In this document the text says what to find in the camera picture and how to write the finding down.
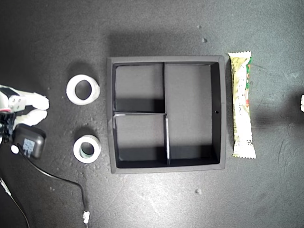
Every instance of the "black tray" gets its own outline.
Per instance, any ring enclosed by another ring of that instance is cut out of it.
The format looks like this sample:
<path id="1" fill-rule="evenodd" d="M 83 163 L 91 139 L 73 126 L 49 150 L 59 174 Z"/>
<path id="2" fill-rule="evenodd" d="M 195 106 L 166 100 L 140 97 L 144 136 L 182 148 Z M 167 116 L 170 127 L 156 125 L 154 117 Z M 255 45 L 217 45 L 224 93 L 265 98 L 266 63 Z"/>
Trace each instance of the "black tray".
<path id="1" fill-rule="evenodd" d="M 225 168 L 224 58 L 108 58 L 112 173 Z"/>

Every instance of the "tabletop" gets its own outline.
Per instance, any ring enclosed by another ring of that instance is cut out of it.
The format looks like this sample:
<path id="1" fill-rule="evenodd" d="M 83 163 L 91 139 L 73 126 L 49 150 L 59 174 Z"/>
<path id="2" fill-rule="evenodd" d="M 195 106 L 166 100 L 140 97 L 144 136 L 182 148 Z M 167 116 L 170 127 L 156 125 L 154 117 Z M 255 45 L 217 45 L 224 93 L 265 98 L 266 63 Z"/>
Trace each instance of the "tabletop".
<path id="1" fill-rule="evenodd" d="M 35 163 L 85 186 L 90 228 L 303 227 L 303 12 L 303 0 L 2 0 L 0 84 L 49 98 L 38 125 L 47 145 Z M 248 50 L 255 160 L 232 157 L 228 52 Z M 111 174 L 106 58 L 188 55 L 225 58 L 226 168 Z M 101 87 L 89 105 L 66 96 L 77 74 Z M 102 151 L 84 165 L 72 148 L 86 133 L 99 138 Z M 0 148 L 0 170 L 31 227 L 84 227 L 78 188 L 38 173 L 7 146 Z M 0 205 L 1 224 L 26 227 L 3 189 Z"/>

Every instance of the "small hole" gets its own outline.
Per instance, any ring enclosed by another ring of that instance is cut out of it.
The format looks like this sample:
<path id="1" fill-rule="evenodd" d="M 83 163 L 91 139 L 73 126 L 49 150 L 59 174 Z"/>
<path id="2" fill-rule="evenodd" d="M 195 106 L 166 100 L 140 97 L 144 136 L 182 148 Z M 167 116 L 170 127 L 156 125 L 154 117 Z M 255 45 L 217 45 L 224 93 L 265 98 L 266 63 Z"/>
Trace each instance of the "small hole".
<path id="1" fill-rule="evenodd" d="M 94 153 L 94 147 L 92 144 L 90 143 L 86 143 L 86 142 L 83 142 L 81 144 L 81 148 L 80 148 L 80 155 L 81 157 L 83 158 L 89 158 L 89 157 L 92 157 L 93 156 L 93 153 Z"/>
<path id="2" fill-rule="evenodd" d="M 75 88 L 76 96 L 81 100 L 86 100 L 92 93 L 92 87 L 89 82 L 82 80 Z"/>

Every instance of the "candy bar wrapper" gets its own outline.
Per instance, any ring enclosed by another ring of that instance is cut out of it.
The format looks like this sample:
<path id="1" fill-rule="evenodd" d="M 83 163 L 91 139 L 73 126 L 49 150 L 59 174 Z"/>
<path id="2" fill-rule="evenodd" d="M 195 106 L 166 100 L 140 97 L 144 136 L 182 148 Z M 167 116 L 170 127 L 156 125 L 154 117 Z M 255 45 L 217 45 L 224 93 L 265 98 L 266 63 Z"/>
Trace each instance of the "candy bar wrapper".
<path id="1" fill-rule="evenodd" d="M 256 158 L 256 152 L 252 144 L 248 100 L 251 52 L 229 53 L 229 55 L 233 92 L 233 156 Z"/>

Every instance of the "tape roll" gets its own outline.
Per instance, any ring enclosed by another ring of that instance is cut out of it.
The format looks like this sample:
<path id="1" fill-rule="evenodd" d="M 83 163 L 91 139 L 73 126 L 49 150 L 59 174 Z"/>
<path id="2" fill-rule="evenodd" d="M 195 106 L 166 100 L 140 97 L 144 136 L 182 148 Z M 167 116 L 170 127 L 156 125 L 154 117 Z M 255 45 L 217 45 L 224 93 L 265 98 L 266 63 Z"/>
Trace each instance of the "tape roll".
<path id="1" fill-rule="evenodd" d="M 94 152 L 93 154 L 89 155 L 83 152 L 81 146 L 83 143 L 89 143 L 93 146 Z M 92 163 L 96 161 L 98 156 L 101 152 L 101 143 L 100 141 L 93 135 L 84 135 L 81 138 L 79 138 L 73 147 L 74 156 L 77 160 L 79 160 L 82 163 Z"/>
<path id="2" fill-rule="evenodd" d="M 77 84 L 81 81 L 87 81 L 92 88 L 92 92 L 86 100 L 81 100 L 75 92 Z M 72 77 L 71 80 L 69 80 L 69 82 L 67 83 L 66 95 L 68 99 L 76 105 L 88 105 L 99 97 L 100 88 L 98 83 L 93 78 L 87 75 L 76 75 Z"/>

